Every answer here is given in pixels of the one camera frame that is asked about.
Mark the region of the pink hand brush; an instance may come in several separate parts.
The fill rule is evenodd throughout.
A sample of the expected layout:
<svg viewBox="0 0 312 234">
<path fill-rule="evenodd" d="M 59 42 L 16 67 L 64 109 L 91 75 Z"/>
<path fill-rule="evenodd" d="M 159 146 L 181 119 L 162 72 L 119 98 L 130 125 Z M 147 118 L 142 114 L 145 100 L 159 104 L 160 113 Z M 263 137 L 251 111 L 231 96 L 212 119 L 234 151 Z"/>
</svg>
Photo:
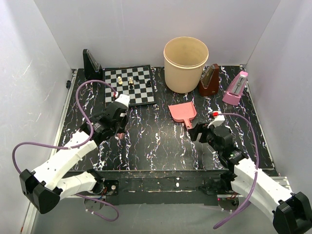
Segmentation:
<svg viewBox="0 0 312 234">
<path fill-rule="evenodd" d="M 125 133 L 117 133 L 117 137 L 118 137 L 118 139 L 124 139 L 124 137 L 125 137 Z"/>
</svg>

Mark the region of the pink dustpan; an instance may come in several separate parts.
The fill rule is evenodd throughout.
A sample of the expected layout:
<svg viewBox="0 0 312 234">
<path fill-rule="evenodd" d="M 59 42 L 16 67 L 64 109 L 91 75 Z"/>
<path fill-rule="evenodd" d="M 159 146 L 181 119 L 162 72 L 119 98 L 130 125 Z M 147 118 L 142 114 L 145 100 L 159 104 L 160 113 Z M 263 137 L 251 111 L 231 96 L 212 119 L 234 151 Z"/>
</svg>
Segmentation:
<svg viewBox="0 0 312 234">
<path fill-rule="evenodd" d="M 175 122 L 184 123 L 187 129 L 192 128 L 191 121 L 196 117 L 197 112 L 192 101 L 169 105 L 170 114 Z"/>
</svg>

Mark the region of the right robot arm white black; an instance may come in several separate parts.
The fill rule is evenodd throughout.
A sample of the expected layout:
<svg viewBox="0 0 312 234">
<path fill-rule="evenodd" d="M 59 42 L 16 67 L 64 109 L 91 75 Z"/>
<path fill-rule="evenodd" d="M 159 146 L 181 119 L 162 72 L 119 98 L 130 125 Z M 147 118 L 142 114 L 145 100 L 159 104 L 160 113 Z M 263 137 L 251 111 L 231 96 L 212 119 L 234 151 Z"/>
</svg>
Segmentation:
<svg viewBox="0 0 312 234">
<path fill-rule="evenodd" d="M 308 197 L 302 192 L 293 193 L 256 168 L 255 163 L 235 147 L 229 128 L 197 124 L 188 132 L 192 141 L 208 143 L 228 169 L 220 182 L 222 191 L 245 197 L 233 215 L 253 204 L 269 218 L 279 234 L 304 234 L 311 229 L 312 208 Z"/>
</svg>

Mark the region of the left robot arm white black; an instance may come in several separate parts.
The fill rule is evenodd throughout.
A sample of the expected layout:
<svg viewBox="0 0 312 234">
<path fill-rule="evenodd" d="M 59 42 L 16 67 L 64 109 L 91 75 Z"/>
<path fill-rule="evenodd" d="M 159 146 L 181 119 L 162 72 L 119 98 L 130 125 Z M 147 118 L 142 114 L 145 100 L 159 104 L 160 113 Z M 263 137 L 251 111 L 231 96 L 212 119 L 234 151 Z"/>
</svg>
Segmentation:
<svg viewBox="0 0 312 234">
<path fill-rule="evenodd" d="M 84 123 L 64 149 L 34 170 L 25 169 L 20 173 L 23 194 L 41 214 L 50 212 L 66 197 L 80 192 L 98 195 L 104 190 L 105 179 L 94 169 L 71 177 L 65 174 L 102 142 L 122 136 L 129 103 L 128 95 L 120 95 L 101 115 L 93 117 L 91 124 Z"/>
</svg>

